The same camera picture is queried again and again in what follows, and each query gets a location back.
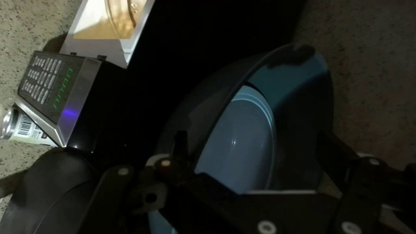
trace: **white label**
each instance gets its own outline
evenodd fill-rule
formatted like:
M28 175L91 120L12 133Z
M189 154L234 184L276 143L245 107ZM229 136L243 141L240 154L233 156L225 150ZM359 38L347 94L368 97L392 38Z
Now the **white label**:
M56 147L54 141L51 141L51 138L48 138L47 134L45 134L26 115L19 116L16 132L11 137L11 141Z

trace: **floor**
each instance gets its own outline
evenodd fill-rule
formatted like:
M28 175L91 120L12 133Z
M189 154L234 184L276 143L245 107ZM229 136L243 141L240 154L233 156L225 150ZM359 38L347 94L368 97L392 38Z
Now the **floor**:
M2 106L13 103L32 52L69 29L80 2L0 0ZM336 133L396 168L416 162L415 23L415 0L308 0L295 38L321 51L332 69ZM0 177L46 150L0 141Z

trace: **beige floor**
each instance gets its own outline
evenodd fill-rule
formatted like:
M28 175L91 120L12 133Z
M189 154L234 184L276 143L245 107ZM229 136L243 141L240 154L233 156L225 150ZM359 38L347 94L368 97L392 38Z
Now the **beige floor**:
M81 0L0 0L0 104L15 103L33 51L69 29ZM0 177L30 167L47 147L0 141ZM0 199L0 218L8 199Z
M80 0L0 0L0 103L11 106L34 50L68 30ZM336 133L396 168L416 160L416 2L308 0L297 42L327 58L336 88ZM0 142L0 177L45 153ZM0 218L7 202L0 203Z

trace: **bolt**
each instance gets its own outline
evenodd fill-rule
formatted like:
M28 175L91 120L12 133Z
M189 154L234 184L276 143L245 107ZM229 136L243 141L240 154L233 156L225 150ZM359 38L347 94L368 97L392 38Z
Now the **bolt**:
M260 221L258 225L258 231L260 234L276 234L277 233L276 225L268 220Z
M129 168L120 168L119 169L119 176L125 177L130 173Z
M169 159L164 159L164 160L162 160L160 166L164 168L168 168L172 166L172 162Z
M362 228L357 225L355 223L345 221L341 225L345 234L362 234Z
M380 162L377 159L370 159L370 164L372 166L380 166Z

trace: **screw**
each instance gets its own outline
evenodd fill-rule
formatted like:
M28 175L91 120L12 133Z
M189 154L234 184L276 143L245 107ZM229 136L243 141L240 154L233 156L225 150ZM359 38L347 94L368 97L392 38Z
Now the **screw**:
M345 221L342 223L341 225L344 233L346 234L362 234L362 228L359 225L357 225L355 223L349 223L349 221Z
M380 166L380 162L377 159L370 159L370 164L372 166Z
M164 160L162 160L160 166L164 168L168 168L172 166L172 162L169 159L164 159Z
M277 233L276 225L268 220L260 221L258 225L258 231L260 234L276 234Z
M120 168L119 169L119 176L125 177L130 173L129 168Z

